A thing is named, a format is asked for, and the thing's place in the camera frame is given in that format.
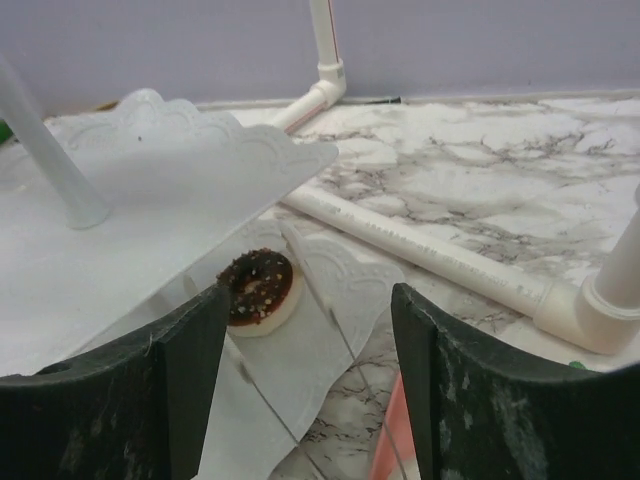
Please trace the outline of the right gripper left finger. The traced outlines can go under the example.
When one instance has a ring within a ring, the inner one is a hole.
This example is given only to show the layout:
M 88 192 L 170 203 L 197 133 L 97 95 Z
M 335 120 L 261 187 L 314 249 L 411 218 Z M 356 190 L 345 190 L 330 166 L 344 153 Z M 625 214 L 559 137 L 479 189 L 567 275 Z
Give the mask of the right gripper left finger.
M 212 286 L 89 352 L 3 377 L 2 478 L 194 478 L 229 306 Z

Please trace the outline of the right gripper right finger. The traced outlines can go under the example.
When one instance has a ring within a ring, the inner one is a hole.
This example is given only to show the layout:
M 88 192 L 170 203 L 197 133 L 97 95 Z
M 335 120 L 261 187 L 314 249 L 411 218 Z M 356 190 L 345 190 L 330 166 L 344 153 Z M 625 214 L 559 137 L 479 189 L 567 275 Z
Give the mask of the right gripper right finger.
M 517 349 L 407 284 L 391 297 L 425 479 L 635 479 L 639 368 L 576 369 Z

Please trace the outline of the chocolate sprinkle donut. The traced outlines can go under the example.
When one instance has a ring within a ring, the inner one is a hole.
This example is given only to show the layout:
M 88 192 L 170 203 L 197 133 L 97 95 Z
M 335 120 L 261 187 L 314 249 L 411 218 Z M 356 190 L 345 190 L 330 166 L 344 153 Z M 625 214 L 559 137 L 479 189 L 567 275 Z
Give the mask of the chocolate sprinkle donut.
M 288 255 L 261 248 L 234 259 L 217 275 L 230 293 L 229 331 L 244 338 L 263 337 L 294 313 L 304 290 L 298 264 Z

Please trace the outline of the three tier white stand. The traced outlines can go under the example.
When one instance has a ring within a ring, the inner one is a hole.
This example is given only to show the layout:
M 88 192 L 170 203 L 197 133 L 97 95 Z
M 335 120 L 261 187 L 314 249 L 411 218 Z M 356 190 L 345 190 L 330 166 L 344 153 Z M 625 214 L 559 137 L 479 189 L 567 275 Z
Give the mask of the three tier white stand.
M 294 260 L 303 293 L 339 324 L 302 236 L 262 219 L 329 166 L 335 146 L 152 90 L 52 133 L 8 65 L 1 116 L 18 138 L 1 156 L 1 380 L 89 352 L 212 286 L 229 293 L 217 275 L 261 248 Z M 256 387 L 229 318 L 221 358 Z

